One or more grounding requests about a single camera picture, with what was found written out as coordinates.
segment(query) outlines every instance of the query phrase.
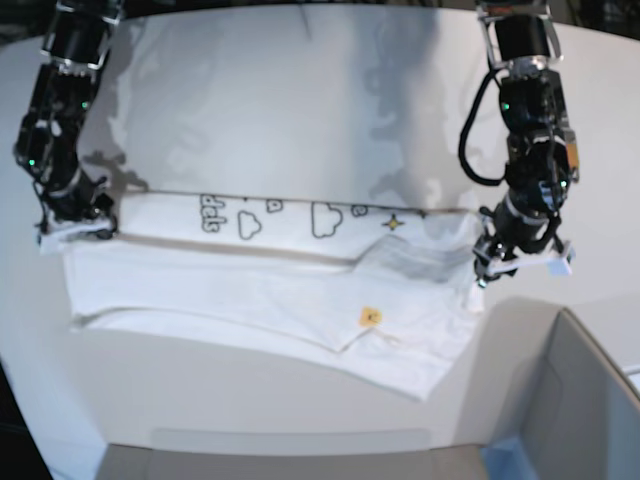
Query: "cardboard box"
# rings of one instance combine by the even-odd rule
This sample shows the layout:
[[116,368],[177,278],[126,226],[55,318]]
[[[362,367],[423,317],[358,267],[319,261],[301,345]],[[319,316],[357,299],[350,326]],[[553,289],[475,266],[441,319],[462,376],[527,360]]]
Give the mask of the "cardboard box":
[[[532,382],[522,382],[522,375],[512,376],[515,381],[508,397],[513,402],[505,404],[496,432],[499,437],[511,433],[519,437],[542,480],[638,478],[638,392],[570,311],[562,310],[548,325],[550,336],[541,347],[540,360],[527,368],[526,377]],[[531,345],[526,336],[518,341]],[[475,370],[486,367],[478,363]],[[491,383],[486,384],[486,391],[490,396]],[[476,396],[475,400],[485,399]],[[510,432],[514,424],[517,429]],[[375,455],[259,456],[111,445],[98,480],[488,480],[479,447]],[[494,465],[492,470],[499,475],[499,467]]]

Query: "orange label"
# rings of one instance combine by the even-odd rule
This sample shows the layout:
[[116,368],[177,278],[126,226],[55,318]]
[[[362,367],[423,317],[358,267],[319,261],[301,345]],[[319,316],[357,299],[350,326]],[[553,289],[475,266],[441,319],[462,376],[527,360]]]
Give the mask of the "orange label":
[[365,328],[375,327],[382,322],[380,310],[371,307],[364,307],[360,314],[360,326]]
[[578,146],[575,143],[567,144],[567,157],[569,160],[569,168],[580,168],[580,159],[578,158]]

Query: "white tabletop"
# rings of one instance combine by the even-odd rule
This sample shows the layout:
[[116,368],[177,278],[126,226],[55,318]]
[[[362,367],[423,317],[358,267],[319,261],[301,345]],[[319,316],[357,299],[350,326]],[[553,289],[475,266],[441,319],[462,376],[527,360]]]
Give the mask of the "white tabletop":
[[[102,152],[94,163],[124,153],[125,170],[155,190],[447,205],[471,187],[455,151],[485,69],[479,28],[468,12],[337,5],[125,23],[80,151]],[[640,44],[558,30],[566,54],[559,70],[582,159],[582,182],[571,191],[561,227],[578,251],[575,275],[519,272],[491,286],[488,305],[513,297],[569,305],[631,368],[640,365],[633,319],[640,309],[633,202]],[[424,448],[473,441],[493,428],[484,419],[451,427],[473,418],[463,397],[472,388],[478,339],[456,367],[455,383],[445,380],[419,405],[257,353],[70,333],[60,259],[37,254],[31,240],[38,206],[11,160],[38,47],[33,40],[0,51],[0,354],[48,463],[90,478],[106,442],[157,446],[172,430],[390,431],[399,432],[399,445]],[[489,90],[469,145],[482,157],[480,171],[501,171],[504,140],[496,91]],[[475,189],[491,207],[504,193]],[[514,322],[544,307],[522,308],[509,311]],[[385,443],[371,438],[352,448],[375,451]]]

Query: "white fabric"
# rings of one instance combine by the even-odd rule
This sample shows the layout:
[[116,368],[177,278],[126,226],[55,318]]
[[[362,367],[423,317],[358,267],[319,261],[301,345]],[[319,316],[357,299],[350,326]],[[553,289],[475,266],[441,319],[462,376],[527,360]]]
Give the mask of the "white fabric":
[[[65,253],[79,325],[286,355],[426,399],[475,327],[477,220],[305,202],[259,215],[260,206],[269,203],[125,197],[123,240]],[[245,215],[260,226],[247,230]],[[334,225],[322,236],[314,222]],[[362,323],[370,311],[380,321]]]

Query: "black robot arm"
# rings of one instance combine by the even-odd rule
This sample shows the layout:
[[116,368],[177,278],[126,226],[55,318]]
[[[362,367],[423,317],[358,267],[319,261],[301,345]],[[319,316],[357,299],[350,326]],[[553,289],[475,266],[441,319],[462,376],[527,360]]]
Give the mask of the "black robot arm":
[[42,206],[40,242],[107,239],[117,230],[106,179],[89,178],[76,143],[121,12],[121,0],[61,0],[45,36],[42,52],[48,62],[40,67],[14,148]]
[[[560,75],[549,69],[561,53],[546,2],[479,0],[477,10],[489,71],[460,134],[458,157],[474,182],[498,186],[504,180],[509,186],[493,211],[480,211],[485,229],[474,253],[478,282],[484,286],[530,263],[545,261],[558,273],[568,269],[571,247],[559,239],[557,230],[569,187],[579,179],[579,163]],[[476,174],[465,154],[491,81],[500,89],[500,112],[509,129],[509,158],[504,175],[496,179]],[[522,254],[539,258],[532,261]]]

